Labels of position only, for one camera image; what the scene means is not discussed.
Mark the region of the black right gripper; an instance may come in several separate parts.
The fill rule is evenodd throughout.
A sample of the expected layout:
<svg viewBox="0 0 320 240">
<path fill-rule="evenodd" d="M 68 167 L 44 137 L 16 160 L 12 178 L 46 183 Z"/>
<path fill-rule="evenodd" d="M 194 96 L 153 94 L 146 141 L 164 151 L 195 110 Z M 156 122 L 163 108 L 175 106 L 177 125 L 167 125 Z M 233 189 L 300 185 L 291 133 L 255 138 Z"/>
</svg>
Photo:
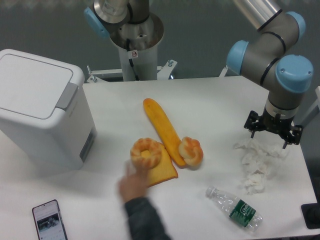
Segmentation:
<svg viewBox="0 0 320 240">
<path fill-rule="evenodd" d="M 302 125 L 292 125 L 293 117 L 282 119 L 280 114 L 270 115 L 267 110 L 262 115 L 251 110 L 244 124 L 244 128 L 251 132 L 250 138 L 253 139 L 255 132 L 267 131 L 279 135 L 284 140 L 282 148 L 287 145 L 298 145 L 303 134 L 304 127 Z"/>
</svg>

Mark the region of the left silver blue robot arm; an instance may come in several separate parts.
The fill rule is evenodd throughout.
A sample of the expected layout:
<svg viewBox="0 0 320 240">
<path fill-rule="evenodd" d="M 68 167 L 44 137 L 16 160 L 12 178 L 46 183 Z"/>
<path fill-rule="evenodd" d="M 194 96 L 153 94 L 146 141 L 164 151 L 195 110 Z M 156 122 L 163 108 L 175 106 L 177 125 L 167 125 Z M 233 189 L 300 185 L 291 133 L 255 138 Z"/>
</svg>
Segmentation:
<svg viewBox="0 0 320 240">
<path fill-rule="evenodd" d="M 150 5 L 148 0 L 95 0 L 83 14 L 94 33 L 108 38 L 125 24 L 144 23 L 150 16 Z"/>
</svg>

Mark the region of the dark grey sleeved forearm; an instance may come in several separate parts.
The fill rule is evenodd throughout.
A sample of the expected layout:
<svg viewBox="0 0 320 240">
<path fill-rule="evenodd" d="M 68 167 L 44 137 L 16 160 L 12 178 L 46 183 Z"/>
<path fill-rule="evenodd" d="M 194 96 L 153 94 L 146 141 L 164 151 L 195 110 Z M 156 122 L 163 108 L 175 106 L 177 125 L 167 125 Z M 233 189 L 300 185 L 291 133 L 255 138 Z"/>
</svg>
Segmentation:
<svg viewBox="0 0 320 240">
<path fill-rule="evenodd" d="M 137 197 L 124 204 L 132 240 L 171 240 L 157 210 L 147 197 Z"/>
</svg>

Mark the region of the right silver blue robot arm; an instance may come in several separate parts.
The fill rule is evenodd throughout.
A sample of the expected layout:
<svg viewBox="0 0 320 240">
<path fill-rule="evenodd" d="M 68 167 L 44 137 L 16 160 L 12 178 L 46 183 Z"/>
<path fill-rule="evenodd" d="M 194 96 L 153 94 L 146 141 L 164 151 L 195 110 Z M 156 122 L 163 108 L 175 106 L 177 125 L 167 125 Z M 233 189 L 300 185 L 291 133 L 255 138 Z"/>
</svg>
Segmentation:
<svg viewBox="0 0 320 240">
<path fill-rule="evenodd" d="M 306 22 L 284 12 L 273 0 L 236 0 L 234 4 L 260 33 L 254 43 L 237 41 L 229 50 L 229 70 L 268 90 L 263 113 L 251 111 L 244 124 L 251 135 L 267 131 L 280 136 L 284 146 L 298 145 L 304 127 L 293 125 L 314 67 L 302 55 L 286 52 L 304 35 Z"/>
</svg>

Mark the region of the person's hand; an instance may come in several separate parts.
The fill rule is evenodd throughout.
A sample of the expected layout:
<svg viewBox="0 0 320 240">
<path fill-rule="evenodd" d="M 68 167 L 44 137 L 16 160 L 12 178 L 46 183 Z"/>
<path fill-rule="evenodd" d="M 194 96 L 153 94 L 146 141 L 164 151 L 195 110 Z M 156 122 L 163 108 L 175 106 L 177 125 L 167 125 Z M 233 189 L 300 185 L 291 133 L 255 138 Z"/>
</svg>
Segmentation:
<svg viewBox="0 0 320 240">
<path fill-rule="evenodd" d="M 123 177 L 118 182 L 118 193 L 123 203 L 147 194 L 149 172 L 143 168 L 134 168 L 126 163 Z"/>
</svg>

